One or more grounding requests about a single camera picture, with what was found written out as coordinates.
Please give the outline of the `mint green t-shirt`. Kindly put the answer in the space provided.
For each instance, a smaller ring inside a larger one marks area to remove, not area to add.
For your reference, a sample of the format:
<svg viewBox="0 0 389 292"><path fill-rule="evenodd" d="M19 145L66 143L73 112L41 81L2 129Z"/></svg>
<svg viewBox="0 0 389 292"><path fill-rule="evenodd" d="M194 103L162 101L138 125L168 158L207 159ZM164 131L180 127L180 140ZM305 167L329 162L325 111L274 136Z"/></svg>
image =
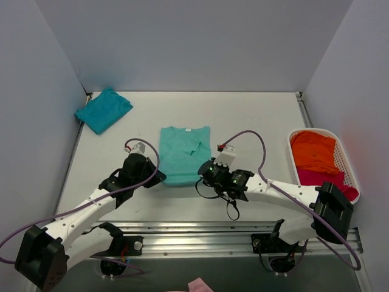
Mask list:
<svg viewBox="0 0 389 292"><path fill-rule="evenodd" d="M159 139L159 170L166 175L165 185L192 186L199 180L200 166L210 160L210 127L162 128Z"/></svg>

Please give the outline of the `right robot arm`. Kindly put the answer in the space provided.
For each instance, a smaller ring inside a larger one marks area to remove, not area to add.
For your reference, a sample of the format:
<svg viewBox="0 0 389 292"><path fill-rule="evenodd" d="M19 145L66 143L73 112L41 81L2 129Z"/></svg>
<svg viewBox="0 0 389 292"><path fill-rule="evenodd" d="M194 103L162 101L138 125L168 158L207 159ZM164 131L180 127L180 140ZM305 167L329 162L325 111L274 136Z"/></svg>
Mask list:
<svg viewBox="0 0 389 292"><path fill-rule="evenodd" d="M297 218L277 221L269 237L271 246L277 251L311 238L338 245L346 242L354 208L330 182L321 186L289 184L247 170L231 172L212 160L200 166L198 175L204 185L230 203L237 200L262 202L298 212Z"/></svg>

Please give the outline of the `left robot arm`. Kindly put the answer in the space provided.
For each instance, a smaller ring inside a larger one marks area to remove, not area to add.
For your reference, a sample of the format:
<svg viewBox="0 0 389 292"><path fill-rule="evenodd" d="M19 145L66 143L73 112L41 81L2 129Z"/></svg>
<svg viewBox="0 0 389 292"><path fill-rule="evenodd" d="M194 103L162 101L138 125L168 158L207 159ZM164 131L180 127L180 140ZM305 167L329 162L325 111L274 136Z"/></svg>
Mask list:
<svg viewBox="0 0 389 292"><path fill-rule="evenodd" d="M166 178L150 158L128 155L122 168L104 179L76 212L25 232L15 269L41 291L50 291L77 263L101 252L118 254L127 245L123 232L108 222L95 223L132 198L138 187L148 189Z"/></svg>

